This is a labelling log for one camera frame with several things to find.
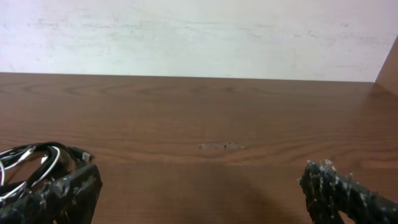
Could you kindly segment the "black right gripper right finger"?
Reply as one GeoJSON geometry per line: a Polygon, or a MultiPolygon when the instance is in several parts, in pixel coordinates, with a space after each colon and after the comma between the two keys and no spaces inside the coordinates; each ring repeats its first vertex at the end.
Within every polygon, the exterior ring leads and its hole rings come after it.
{"type": "Polygon", "coordinates": [[[355,224],[397,224],[397,203],[336,171],[331,161],[308,161],[299,184],[307,212],[315,224],[344,224],[344,213],[355,224]]]}

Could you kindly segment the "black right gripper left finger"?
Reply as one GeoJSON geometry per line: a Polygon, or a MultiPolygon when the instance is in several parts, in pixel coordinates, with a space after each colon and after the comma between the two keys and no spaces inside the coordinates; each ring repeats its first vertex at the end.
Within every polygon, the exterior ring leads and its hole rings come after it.
{"type": "Polygon", "coordinates": [[[1,223],[91,223],[102,186],[97,166],[85,165],[6,202],[1,223]]]}

